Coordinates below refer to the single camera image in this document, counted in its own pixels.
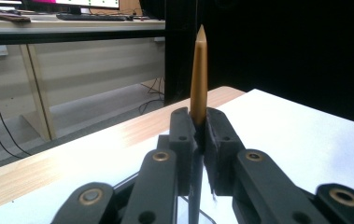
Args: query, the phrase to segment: white desk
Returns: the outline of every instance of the white desk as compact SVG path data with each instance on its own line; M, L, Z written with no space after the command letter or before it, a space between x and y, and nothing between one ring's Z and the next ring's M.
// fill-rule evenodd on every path
M237 93L223 88L212 91L209 99L213 102L218 95L235 97ZM250 91L225 105L210 106L227 115L247 148L269 154L297 186L312 193L325 183L354 188L354 122L262 91ZM175 107L166 108L167 114ZM156 137L147 135L129 146L120 131L134 129L133 139L142 132L162 133L162 129L150 126L164 125L159 122L159 113L162 110L138 118L148 124L140 126L141 131L134 128L136 123L131 120L1 167L0 223L49 223L69 194L82 184L100 181L115 185L137 171L146 152L155 148ZM169 122L169 116L163 118ZM5 203L5 198L12 202ZM205 180L201 209L217 223L235 223L231 198L217 197L214 203Z
M164 76L164 21L0 21L0 108L24 115L45 139L59 137L50 108Z

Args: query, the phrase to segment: monitor screen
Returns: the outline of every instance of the monitor screen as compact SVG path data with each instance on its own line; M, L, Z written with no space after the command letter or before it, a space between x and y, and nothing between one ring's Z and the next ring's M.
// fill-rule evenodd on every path
M0 7L20 7L20 0L0 0Z
M64 7L94 7L119 10L119 0L31 0L33 4L47 4Z

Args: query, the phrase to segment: keyboard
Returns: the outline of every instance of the keyboard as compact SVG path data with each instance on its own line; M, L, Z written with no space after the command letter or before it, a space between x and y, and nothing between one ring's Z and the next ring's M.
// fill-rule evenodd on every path
M122 15L96 15L96 14L57 14L56 17L63 21L132 21L133 17Z

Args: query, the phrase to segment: computer monitor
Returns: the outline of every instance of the computer monitor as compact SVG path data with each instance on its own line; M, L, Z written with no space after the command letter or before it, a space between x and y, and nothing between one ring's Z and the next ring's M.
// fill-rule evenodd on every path
M102 8L119 10L120 0L30 0L32 5L48 5L54 7L69 7L69 13L81 14L82 8Z
M20 0L0 0L0 7L21 7L22 3Z

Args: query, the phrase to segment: black backdrop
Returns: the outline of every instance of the black backdrop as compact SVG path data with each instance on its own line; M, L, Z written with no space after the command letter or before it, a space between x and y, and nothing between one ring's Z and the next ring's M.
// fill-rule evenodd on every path
M194 22L174 20L195 15L195 4L186 2L191 10L165 13L167 23L184 24L189 36L166 38L167 103L189 97L191 68L181 64L191 63L191 34L202 23L210 89L259 89L354 120L354 1L200 0ZM170 56L178 51L185 58Z

